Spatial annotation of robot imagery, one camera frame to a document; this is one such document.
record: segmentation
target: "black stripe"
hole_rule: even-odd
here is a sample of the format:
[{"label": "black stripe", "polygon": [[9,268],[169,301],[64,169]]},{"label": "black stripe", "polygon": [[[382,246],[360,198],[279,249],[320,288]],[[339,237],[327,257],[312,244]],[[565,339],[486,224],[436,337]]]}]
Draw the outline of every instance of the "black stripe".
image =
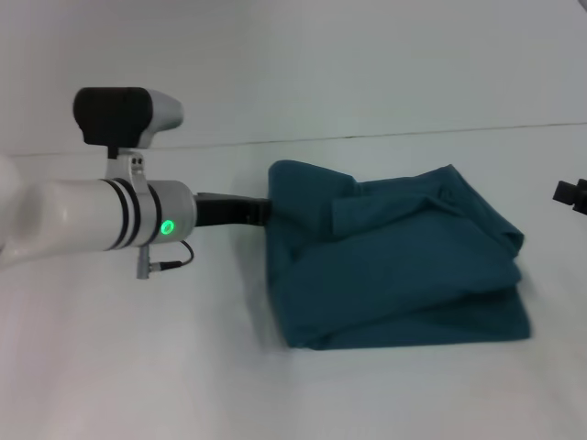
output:
[{"label": "black stripe", "polygon": [[119,177],[116,177],[114,181],[120,183],[122,186],[125,187],[125,190],[127,190],[128,195],[130,195],[130,200],[132,201],[133,207],[135,208],[135,224],[133,225],[130,238],[128,239],[127,243],[123,245],[123,248],[126,248],[135,240],[135,238],[137,238],[138,230],[140,229],[140,204],[138,204],[137,194],[135,193],[135,190],[133,189],[130,183],[128,183],[124,179],[120,179]]},{"label": "black stripe", "polygon": [[118,195],[118,199],[120,200],[120,206],[122,207],[122,227],[120,228],[120,234],[118,234],[118,238],[114,242],[114,245],[112,245],[111,247],[109,247],[108,249],[106,249],[106,250],[112,250],[112,249],[114,249],[115,247],[117,247],[120,244],[120,242],[122,241],[122,239],[124,238],[124,236],[127,234],[127,229],[128,229],[128,203],[127,203],[127,198],[122,193],[122,190],[120,188],[118,188],[118,185],[116,185],[113,181],[109,181],[108,179],[102,179],[102,182],[106,182],[112,188],[114,188],[114,191],[116,192],[116,194]]},{"label": "black stripe", "polygon": [[156,213],[156,221],[155,221],[155,229],[153,229],[153,233],[151,234],[149,240],[147,240],[147,242],[142,246],[150,245],[153,242],[153,240],[157,237],[157,234],[159,233],[159,228],[161,226],[162,216],[163,216],[163,213],[161,211],[161,200],[159,200],[159,195],[157,194],[155,189],[150,185],[149,185],[149,191],[150,191],[150,195],[153,196],[153,202],[155,202],[155,211],[157,212]]}]

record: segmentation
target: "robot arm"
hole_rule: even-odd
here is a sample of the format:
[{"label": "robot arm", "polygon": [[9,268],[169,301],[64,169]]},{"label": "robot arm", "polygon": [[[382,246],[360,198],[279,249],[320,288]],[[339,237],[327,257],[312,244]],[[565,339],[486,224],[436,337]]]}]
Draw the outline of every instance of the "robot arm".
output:
[{"label": "robot arm", "polygon": [[147,149],[157,132],[182,123],[179,101],[135,87],[86,88],[77,94],[73,114],[85,143],[108,148],[106,176],[43,182],[21,191],[11,209],[0,267],[50,255],[136,247],[138,278],[146,279],[151,271],[181,266],[150,264],[150,245],[181,242],[196,226],[266,224],[267,200],[193,195],[180,181],[146,179],[138,149]]}]

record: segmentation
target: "green led light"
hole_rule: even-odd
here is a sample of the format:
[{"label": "green led light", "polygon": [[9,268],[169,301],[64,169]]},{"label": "green led light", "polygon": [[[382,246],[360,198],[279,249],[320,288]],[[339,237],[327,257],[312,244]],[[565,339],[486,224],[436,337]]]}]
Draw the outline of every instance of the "green led light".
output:
[{"label": "green led light", "polygon": [[161,233],[168,236],[175,229],[175,223],[171,220],[165,220],[161,225]]}]

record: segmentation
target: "cable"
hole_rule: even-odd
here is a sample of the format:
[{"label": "cable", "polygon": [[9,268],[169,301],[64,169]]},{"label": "cable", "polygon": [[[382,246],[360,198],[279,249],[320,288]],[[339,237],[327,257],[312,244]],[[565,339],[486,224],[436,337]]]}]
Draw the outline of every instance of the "cable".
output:
[{"label": "cable", "polygon": [[163,272],[164,270],[178,269],[178,268],[186,266],[186,265],[190,264],[192,261],[194,261],[194,250],[192,249],[192,247],[184,240],[180,241],[180,243],[182,243],[187,248],[187,250],[190,252],[190,258],[188,258],[186,261],[176,260],[176,261],[162,261],[160,263],[151,263],[150,271],[151,272]]}]

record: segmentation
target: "folded towel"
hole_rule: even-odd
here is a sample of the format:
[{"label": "folded towel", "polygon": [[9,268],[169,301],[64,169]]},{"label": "folded towel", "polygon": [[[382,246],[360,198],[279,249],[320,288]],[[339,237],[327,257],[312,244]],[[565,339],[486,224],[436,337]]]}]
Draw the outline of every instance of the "folded towel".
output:
[{"label": "folded towel", "polygon": [[527,338],[524,236],[452,166],[357,183],[284,160],[269,171],[269,293],[291,347]]}]

